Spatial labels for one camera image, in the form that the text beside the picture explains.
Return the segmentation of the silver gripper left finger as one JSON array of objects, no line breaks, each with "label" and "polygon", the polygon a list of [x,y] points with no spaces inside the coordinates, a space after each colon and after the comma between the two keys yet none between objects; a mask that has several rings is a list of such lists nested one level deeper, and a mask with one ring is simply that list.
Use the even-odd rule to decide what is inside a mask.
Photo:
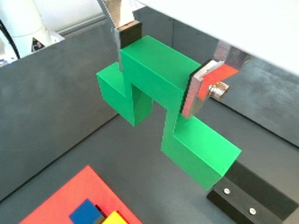
[{"label": "silver gripper left finger", "polygon": [[128,0],[97,0],[116,41],[116,49],[133,44],[143,37],[143,24],[136,21]]}]

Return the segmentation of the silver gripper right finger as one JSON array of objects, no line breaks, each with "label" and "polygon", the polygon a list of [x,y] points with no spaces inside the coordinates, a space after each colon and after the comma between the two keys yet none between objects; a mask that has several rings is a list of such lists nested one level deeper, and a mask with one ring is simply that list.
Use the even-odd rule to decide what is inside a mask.
[{"label": "silver gripper right finger", "polygon": [[191,118],[200,110],[208,97],[220,100],[230,85],[223,81],[235,75],[250,59],[250,54],[228,43],[219,41],[214,56],[192,72],[184,98],[181,115]]}]

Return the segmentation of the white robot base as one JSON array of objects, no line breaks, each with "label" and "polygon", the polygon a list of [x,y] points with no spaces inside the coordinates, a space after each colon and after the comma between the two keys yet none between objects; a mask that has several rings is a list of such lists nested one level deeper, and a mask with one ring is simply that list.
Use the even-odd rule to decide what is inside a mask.
[{"label": "white robot base", "polygon": [[21,58],[64,40],[45,28],[33,0],[0,0],[0,21]]}]

